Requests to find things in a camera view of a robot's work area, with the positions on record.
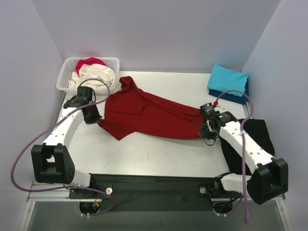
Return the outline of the dark red t-shirt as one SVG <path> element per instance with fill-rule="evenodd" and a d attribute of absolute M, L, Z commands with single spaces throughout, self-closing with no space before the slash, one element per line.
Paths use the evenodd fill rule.
<path fill-rule="evenodd" d="M 132 77 L 120 78 L 120 91 L 105 103 L 99 127 L 117 140 L 133 132 L 170 139 L 198 139 L 203 122 L 197 108 L 176 103 L 138 88 Z"/>

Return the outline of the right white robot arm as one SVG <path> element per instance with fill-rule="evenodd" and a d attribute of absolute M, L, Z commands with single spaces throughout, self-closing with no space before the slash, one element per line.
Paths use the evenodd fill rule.
<path fill-rule="evenodd" d="M 261 205 L 288 192 L 288 164 L 284 159 L 277 159 L 261 148 L 229 111 L 220 113 L 212 103 L 202 105 L 199 111 L 203 118 L 199 136 L 205 140 L 224 139 L 242 158 L 243 167 L 251 172 L 250 176 L 246 173 L 220 175 L 213 184 L 216 195 L 238 192 Z"/>

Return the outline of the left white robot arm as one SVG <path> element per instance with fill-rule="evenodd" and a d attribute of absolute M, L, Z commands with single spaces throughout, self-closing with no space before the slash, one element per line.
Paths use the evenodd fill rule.
<path fill-rule="evenodd" d="M 75 168 L 68 151 L 74 133 L 82 122 L 91 125 L 101 120 L 93 95 L 92 88 L 78 87 L 77 95 L 64 104 L 60 117 L 62 123 L 53 129 L 41 145 L 32 147 L 31 157 L 37 182 L 80 187 L 81 194 L 86 198 L 96 195 L 97 186 L 91 182 L 91 175 Z"/>

